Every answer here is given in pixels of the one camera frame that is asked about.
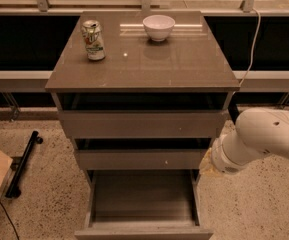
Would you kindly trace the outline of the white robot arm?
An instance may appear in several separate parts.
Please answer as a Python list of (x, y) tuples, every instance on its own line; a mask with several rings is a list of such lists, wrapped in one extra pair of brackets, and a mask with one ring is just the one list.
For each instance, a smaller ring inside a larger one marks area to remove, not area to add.
[(289, 160), (289, 111), (250, 108), (236, 119), (235, 129), (218, 137), (204, 155), (201, 175), (234, 175), (255, 160), (278, 155)]

